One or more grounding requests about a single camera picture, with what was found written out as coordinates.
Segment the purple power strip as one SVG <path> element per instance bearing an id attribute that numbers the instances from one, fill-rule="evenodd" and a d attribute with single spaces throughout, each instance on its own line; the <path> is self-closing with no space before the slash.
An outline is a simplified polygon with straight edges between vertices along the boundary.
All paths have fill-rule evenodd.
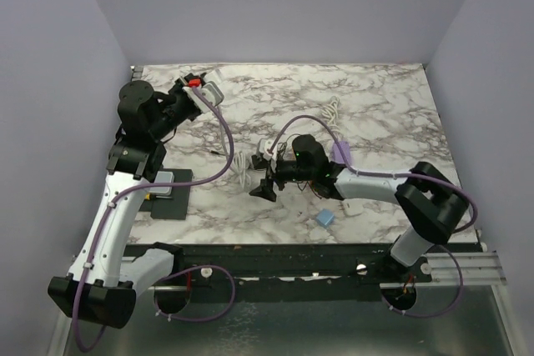
<path id="1" fill-rule="evenodd" d="M 348 161 L 352 163 L 350 145 L 344 139 L 339 122 L 340 99 L 337 96 L 330 98 L 330 101 L 321 109 L 321 117 L 327 123 L 332 133 L 335 135 L 338 144 L 333 143 L 330 150 L 330 158 L 336 163 Z"/>

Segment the white power strip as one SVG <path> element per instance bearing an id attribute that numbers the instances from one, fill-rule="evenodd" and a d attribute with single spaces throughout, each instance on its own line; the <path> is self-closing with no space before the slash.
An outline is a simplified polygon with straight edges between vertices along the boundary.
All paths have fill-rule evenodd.
<path id="1" fill-rule="evenodd" d="M 224 77 L 221 71 L 216 68 L 209 72 L 204 77 L 205 82 L 213 82 L 216 87 L 222 92 L 222 84 L 224 83 Z M 226 139 L 227 135 L 222 123 L 219 124 L 219 138 L 224 156 L 229 160 L 229 148 L 227 147 Z M 249 168 L 252 166 L 251 157 L 243 151 L 234 151 L 232 158 L 232 164 L 229 170 L 233 173 L 235 180 L 239 183 L 243 192 L 248 192 L 252 184 L 252 178 L 249 174 Z"/>

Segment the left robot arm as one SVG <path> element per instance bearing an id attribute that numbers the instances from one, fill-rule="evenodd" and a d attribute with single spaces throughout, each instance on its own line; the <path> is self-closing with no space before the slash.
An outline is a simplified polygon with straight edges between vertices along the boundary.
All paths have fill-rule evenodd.
<path id="1" fill-rule="evenodd" d="M 137 299 L 160 279 L 168 285 L 184 275 L 179 248 L 156 243 L 131 264 L 123 253 L 135 217 L 161 169 L 164 138 L 206 107 L 191 91 L 204 80 L 189 74 L 167 92 L 142 80 L 119 91 L 119 130 L 108 154 L 103 197 L 89 235 L 63 277 L 54 277 L 48 295 L 70 318 L 123 328 Z"/>

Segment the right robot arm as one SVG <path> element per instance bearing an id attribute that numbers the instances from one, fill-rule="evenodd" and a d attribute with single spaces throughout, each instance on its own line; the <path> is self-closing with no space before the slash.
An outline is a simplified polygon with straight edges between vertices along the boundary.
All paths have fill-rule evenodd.
<path id="1" fill-rule="evenodd" d="M 427 162 L 406 172 L 364 173 L 329 160 L 310 134 L 293 140 L 294 158 L 290 160 L 280 158 L 270 148 L 272 144 L 264 139 L 259 142 L 257 154 L 266 161 L 266 171 L 259 186 L 249 192 L 253 197 L 275 202 L 276 189 L 306 182 L 322 198 L 366 199 L 401 207 L 411 226 L 393 243 L 383 262 L 385 276 L 394 282 L 410 276 L 416 261 L 433 246 L 448 243 L 470 205 L 467 195 Z"/>

